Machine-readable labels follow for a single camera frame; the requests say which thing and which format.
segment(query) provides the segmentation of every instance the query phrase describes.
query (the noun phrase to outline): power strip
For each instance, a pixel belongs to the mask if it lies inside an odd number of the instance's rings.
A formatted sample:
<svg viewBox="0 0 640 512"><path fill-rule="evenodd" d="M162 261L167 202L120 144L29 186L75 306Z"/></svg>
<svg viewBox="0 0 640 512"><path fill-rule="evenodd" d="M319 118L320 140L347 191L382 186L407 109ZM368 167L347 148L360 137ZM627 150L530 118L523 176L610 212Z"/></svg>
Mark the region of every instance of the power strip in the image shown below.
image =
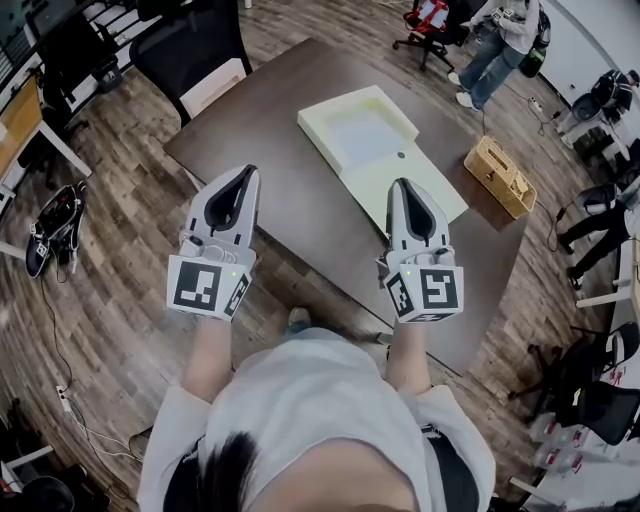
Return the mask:
<svg viewBox="0 0 640 512"><path fill-rule="evenodd" d="M64 395L64 388L62 386L56 386L56 391L58 392L58 397L60 398L64 412L73 412L71 409L71 402L69 402L69 399Z"/></svg>

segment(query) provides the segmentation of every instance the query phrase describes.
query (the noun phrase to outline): white sneaker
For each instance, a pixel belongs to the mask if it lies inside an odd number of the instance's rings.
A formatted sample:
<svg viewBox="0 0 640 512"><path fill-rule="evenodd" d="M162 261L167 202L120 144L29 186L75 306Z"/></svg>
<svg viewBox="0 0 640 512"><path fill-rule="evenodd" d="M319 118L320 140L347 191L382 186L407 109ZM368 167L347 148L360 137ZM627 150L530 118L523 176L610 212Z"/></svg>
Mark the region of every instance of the white sneaker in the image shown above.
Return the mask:
<svg viewBox="0 0 640 512"><path fill-rule="evenodd" d="M458 87L462 87L462 84L460 83L460 77L458 76L458 73L449 73L447 75L447 78L449 79L449 82L451 82L453 85L457 85Z"/></svg>
<svg viewBox="0 0 640 512"><path fill-rule="evenodd" d="M460 103L460 105L462 105L463 107L467 107L470 108L471 110L473 110L474 112L480 112L474 105L473 105L473 100L471 99L471 96L469 95L468 92L459 92L456 94L456 100L458 103Z"/></svg>
<svg viewBox="0 0 640 512"><path fill-rule="evenodd" d="M573 144L571 144L571 142L569 142L569 137L567 137L566 135L563 135L562 137L560 137L560 140L569 149L573 149Z"/></svg>

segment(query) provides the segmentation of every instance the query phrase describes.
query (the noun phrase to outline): blue jeans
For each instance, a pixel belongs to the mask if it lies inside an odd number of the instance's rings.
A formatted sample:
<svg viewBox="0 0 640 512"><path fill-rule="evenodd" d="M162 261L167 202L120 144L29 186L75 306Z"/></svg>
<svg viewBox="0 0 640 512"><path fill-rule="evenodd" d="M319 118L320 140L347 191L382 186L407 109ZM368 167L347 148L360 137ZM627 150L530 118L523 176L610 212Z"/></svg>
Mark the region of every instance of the blue jeans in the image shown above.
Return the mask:
<svg viewBox="0 0 640 512"><path fill-rule="evenodd" d="M460 84L469 91L473 106L482 110L484 104L511 72L517 69L524 57L511 48L498 31L487 37L474 59L460 73Z"/></svg>

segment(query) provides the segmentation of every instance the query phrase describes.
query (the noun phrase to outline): black pants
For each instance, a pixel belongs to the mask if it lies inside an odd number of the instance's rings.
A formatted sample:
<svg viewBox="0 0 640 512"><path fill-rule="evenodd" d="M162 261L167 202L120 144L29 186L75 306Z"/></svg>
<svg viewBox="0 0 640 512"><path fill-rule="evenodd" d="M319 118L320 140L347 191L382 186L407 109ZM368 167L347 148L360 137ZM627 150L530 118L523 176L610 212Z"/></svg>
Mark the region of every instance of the black pants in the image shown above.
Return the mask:
<svg viewBox="0 0 640 512"><path fill-rule="evenodd" d="M574 277L581 277L607 254L620 247L626 240L629 240L629 233L627 233L627 227L624 223L624 212L626 210L622 203L616 203L613 209L587 217L562 235L562 242L570 244L594 231L607 230L602 240L594 245L585 257L573 267Z"/></svg>

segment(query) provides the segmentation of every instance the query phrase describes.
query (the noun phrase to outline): table top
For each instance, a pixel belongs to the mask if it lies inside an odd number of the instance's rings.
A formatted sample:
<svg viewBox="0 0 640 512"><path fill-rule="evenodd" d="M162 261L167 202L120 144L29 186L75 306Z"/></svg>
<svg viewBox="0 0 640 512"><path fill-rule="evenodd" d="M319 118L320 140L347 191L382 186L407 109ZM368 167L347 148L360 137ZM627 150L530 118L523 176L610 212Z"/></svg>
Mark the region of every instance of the table top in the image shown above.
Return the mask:
<svg viewBox="0 0 640 512"><path fill-rule="evenodd" d="M9 170L24 143L42 121L40 100L35 77L31 77L20 92L0 114L0 122L7 129L0 141L0 176Z"/></svg>
<svg viewBox="0 0 640 512"><path fill-rule="evenodd" d="M308 39L225 93L165 146L205 183L255 164L258 225L366 309L393 325L374 259L386 239L297 124L298 111L371 85L420 131L416 143L469 205L450 225L464 267L464 313L428 326L427 351L458 373L475 358L511 275L526 226L513 221L462 161L475 144L439 108L348 52Z"/></svg>

